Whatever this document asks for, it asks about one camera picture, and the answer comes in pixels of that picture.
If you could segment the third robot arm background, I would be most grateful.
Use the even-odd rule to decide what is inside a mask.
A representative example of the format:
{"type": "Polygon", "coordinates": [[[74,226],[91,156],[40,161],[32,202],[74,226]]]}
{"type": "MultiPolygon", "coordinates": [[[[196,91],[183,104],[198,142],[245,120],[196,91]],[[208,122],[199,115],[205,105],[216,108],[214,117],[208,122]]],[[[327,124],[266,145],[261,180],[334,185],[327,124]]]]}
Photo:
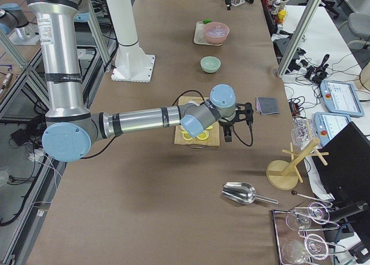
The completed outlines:
{"type": "Polygon", "coordinates": [[[31,46],[39,40],[37,26],[29,22],[16,3],[1,5],[1,30],[5,35],[13,31],[9,39],[14,45],[31,46]]]}

